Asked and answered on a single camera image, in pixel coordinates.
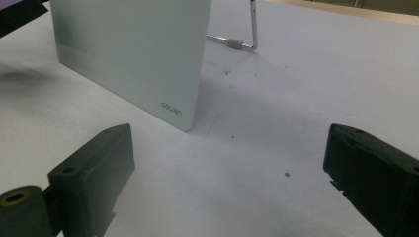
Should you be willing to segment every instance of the metal rod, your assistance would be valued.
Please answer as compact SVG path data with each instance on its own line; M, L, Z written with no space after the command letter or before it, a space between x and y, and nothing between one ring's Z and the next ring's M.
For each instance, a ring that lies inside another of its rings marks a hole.
M256 0L250 0L250 16L252 20L252 39L253 44L246 44L243 41L237 39L226 39L222 37L217 37L213 35L207 34L207 40L213 41L222 45L226 45L228 47L238 49L238 50L245 50L245 51L254 51L258 47L258 26L257 26L257 19L256 19Z

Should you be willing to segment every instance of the metal bracket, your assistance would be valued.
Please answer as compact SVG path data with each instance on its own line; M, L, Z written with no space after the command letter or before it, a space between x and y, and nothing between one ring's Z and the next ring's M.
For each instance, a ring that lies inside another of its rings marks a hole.
M245 50L245 51L254 51L258 47L258 29L257 29L257 21L256 21L256 0L250 0L250 16L252 18L252 37L253 37L253 45L249 45L243 43L241 40L237 39L226 39L222 37L217 37L213 35L207 35L207 40L213 41L216 43L220 43L226 45L228 47L237 49L237 50Z

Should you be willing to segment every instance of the white table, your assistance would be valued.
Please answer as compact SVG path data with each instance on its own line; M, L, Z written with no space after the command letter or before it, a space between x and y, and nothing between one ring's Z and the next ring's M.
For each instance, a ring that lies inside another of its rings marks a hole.
M322 171L329 125L419 157L417 26L260 2L260 48L207 42L184 133L58 63L50 14L0 39L0 192L129 122L136 171L107 236L380 236ZM209 32L250 40L248 5Z

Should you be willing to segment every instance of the screw hole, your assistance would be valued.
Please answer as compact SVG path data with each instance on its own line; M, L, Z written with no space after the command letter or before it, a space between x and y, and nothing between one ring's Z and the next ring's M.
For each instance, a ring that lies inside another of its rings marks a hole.
M7 202L7 203L16 202L16 201L18 201L18 200L22 199L24 196L25 196L24 194L22 194L22 193L18 193L18 194L12 195L12 196L10 196L10 197L7 197L7 198L6 198L6 202Z
M73 173L74 172L74 168L73 167L67 167L67 168L65 168L63 171L62 171L62 173L64 173L64 174L71 174L71 173Z

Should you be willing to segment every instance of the white panel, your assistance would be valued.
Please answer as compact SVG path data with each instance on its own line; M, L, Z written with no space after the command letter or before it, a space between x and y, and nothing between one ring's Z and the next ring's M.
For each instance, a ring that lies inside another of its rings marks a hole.
M59 60L182 130L192 126L210 0L52 0Z

